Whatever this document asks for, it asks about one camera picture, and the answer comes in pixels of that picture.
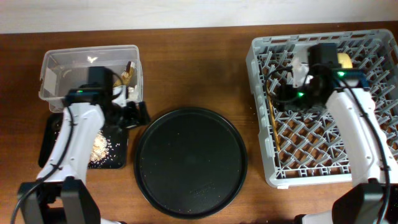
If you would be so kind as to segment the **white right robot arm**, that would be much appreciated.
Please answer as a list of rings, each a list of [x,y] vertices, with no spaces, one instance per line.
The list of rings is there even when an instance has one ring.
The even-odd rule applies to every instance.
[[[277,97],[300,110],[322,105],[332,115],[351,165],[353,188],[323,213],[297,215],[295,223],[397,223],[397,162],[374,113],[361,70],[289,67],[292,84]]]

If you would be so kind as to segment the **wooden chopstick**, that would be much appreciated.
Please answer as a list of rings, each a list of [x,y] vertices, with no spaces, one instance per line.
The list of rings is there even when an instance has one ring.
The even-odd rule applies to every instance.
[[[271,98],[271,94],[269,92],[267,84],[266,84],[266,93],[267,93],[267,100],[269,103],[272,128],[273,128],[273,132],[274,132],[275,146],[276,146],[277,151],[279,152],[280,151],[280,143],[278,140],[278,134],[277,134],[277,129],[276,129],[277,125],[276,125],[275,117],[274,117],[274,107],[272,104],[272,98]]]

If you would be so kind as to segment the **food scraps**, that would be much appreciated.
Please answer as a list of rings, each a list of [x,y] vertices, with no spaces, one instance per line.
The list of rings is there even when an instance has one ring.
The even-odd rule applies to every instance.
[[[102,131],[99,131],[95,137],[90,154],[90,163],[103,165],[105,162],[114,161],[116,150],[120,149],[121,144],[106,137]]]

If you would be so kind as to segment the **yellow bowl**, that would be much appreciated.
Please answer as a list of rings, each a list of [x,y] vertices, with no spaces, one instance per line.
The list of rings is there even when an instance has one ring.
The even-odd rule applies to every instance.
[[[337,53],[337,57],[342,68],[353,68],[351,57],[347,53]]]

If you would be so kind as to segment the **gold snack wrapper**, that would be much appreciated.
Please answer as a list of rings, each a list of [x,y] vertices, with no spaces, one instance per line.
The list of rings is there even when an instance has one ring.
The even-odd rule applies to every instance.
[[[129,61],[126,65],[125,70],[121,74],[121,79],[116,80],[113,87],[117,87],[120,85],[128,85],[129,82],[131,81],[131,78],[133,77],[135,71],[135,63],[132,61]]]

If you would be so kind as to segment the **white tissue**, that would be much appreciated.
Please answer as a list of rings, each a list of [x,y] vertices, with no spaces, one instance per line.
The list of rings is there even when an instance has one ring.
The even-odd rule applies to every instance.
[[[113,88],[113,95],[119,96],[112,100],[113,103],[122,105],[122,103],[135,102],[139,103],[142,101],[141,91],[138,87],[131,87],[126,85],[120,85]]]

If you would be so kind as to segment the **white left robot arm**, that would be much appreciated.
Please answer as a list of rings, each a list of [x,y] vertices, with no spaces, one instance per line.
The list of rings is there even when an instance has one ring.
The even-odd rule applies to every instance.
[[[95,138],[104,125],[133,129],[150,121],[145,102],[128,102],[126,87],[71,89],[63,99],[63,121],[52,152],[34,182],[23,182],[10,222],[107,223],[86,188]]]

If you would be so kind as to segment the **grey round plate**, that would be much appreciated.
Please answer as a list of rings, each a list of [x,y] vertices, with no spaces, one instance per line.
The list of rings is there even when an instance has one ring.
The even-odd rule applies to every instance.
[[[292,85],[294,88],[300,88],[310,83],[313,77],[308,74],[308,47],[304,47],[294,54],[291,66],[293,78]]]

